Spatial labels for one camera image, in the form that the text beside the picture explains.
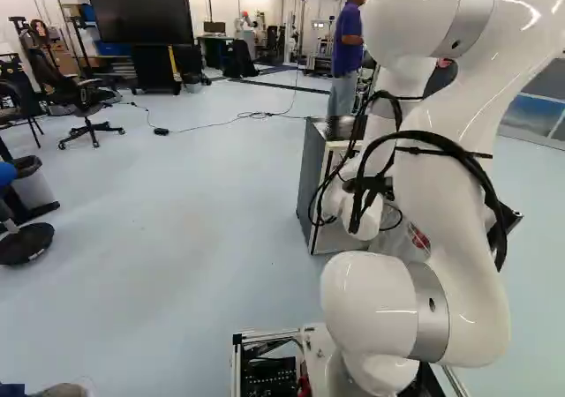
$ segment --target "trash can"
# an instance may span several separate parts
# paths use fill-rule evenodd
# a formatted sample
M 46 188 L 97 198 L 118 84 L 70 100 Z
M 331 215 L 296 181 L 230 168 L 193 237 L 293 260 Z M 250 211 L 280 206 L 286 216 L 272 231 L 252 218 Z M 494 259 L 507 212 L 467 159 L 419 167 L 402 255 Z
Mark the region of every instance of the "trash can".
M 18 170 L 18 177 L 11 183 L 27 210 L 55 201 L 55 196 L 41 172 L 41 160 L 37 156 L 14 159 L 11 164 Z
M 189 93 L 196 94 L 202 89 L 202 84 L 200 83 L 200 75 L 195 73 L 186 73 L 183 75 L 183 82 L 185 83 L 186 90 Z

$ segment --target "person's foot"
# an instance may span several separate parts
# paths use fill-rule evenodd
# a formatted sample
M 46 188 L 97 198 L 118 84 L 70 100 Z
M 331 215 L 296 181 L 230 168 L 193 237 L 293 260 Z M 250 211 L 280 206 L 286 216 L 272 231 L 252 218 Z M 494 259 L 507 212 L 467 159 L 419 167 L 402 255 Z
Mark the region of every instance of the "person's foot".
M 76 384 L 57 384 L 30 397 L 87 397 L 88 391 Z

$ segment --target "stool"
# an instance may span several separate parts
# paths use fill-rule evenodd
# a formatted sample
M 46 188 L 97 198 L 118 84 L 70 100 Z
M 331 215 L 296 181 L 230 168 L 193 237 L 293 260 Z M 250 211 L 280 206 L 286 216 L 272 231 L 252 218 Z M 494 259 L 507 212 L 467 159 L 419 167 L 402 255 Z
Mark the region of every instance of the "stool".
M 0 199 L 17 177 L 18 171 L 13 165 L 5 161 L 0 162 Z M 25 227 L 17 226 L 11 219 L 10 208 L 2 200 L 0 222 L 8 230 L 8 234 L 0 240 L 0 265 L 24 265 L 38 258 L 53 241 L 53 226 L 44 222 L 32 223 Z

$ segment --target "black chair base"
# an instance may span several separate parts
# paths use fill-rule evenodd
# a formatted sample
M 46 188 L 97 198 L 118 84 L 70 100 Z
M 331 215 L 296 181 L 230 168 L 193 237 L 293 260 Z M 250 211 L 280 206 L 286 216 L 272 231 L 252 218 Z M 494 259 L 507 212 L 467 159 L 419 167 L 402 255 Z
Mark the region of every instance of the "black chair base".
M 59 141 L 59 149 L 64 150 L 65 148 L 67 148 L 65 143 L 73 141 L 74 139 L 82 137 L 83 135 L 88 133 L 90 134 L 90 137 L 92 139 L 92 145 L 94 146 L 94 148 L 98 148 L 100 147 L 100 143 L 96 139 L 96 134 L 94 133 L 95 131 L 116 131 L 120 135 L 125 134 L 124 128 L 112 128 L 109 125 L 109 122 L 104 122 L 102 124 L 93 124 L 88 120 L 88 118 L 85 117 L 85 124 L 87 126 L 81 126 L 80 128 L 71 128 L 71 130 L 69 131 L 69 137 Z
M 16 234 L 8 234 L 0 240 L 0 265 L 18 266 L 35 260 L 45 252 L 55 229 L 48 223 L 32 223 L 21 227 Z

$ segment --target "television screen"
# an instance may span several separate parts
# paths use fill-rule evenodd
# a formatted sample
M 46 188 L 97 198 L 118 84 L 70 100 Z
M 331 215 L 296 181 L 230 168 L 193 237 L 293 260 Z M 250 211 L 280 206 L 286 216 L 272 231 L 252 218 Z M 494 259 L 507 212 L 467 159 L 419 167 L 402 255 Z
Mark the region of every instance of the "television screen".
M 188 0 L 90 0 L 100 38 L 129 44 L 193 44 Z

